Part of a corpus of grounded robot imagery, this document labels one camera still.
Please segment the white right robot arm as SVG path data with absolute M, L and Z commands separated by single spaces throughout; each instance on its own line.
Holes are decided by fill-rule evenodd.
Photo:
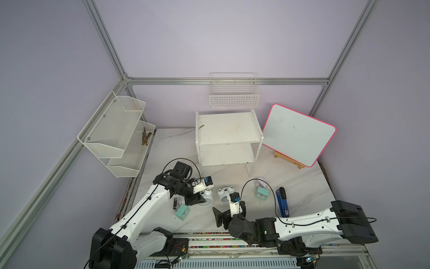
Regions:
M 361 206 L 333 201 L 321 212 L 289 219 L 266 217 L 248 221 L 245 213 L 233 214 L 212 209 L 217 227 L 248 245 L 276 248 L 279 254 L 303 257 L 320 254 L 321 245 L 340 239 L 352 244 L 378 242 L 371 223 Z

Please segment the white twin-bell alarm clock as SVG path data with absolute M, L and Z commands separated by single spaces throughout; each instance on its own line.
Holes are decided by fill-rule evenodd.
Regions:
M 234 191 L 235 191 L 235 189 L 233 186 L 221 187 L 217 192 L 219 200 L 222 203 L 229 203 L 230 202 L 230 194 L 234 193 Z
M 213 203 L 213 193 L 210 189 L 205 189 L 200 192 L 202 198 L 204 198 L 204 202 L 198 204 L 200 207 L 207 207 Z

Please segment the mint square alarm clock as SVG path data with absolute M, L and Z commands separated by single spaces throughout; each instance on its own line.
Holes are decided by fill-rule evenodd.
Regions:
M 190 212 L 189 206 L 181 205 L 177 209 L 175 215 L 179 220 L 184 221 L 186 219 L 186 217 L 188 216 L 189 212 Z
M 269 196 L 269 191 L 263 187 L 258 187 L 255 193 L 255 197 L 262 200 L 262 201 L 266 201 L 267 198 Z

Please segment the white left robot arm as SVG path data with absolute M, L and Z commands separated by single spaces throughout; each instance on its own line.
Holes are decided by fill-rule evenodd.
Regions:
M 157 227 L 149 235 L 140 234 L 155 213 L 174 195 L 184 198 L 185 205 L 205 203 L 201 192 L 213 187 L 211 177 L 193 178 L 193 168 L 176 159 L 173 169 L 164 169 L 152 186 L 129 213 L 109 229 L 100 228 L 92 237 L 86 269 L 133 269 L 155 253 L 167 254 L 172 249 L 173 234 Z

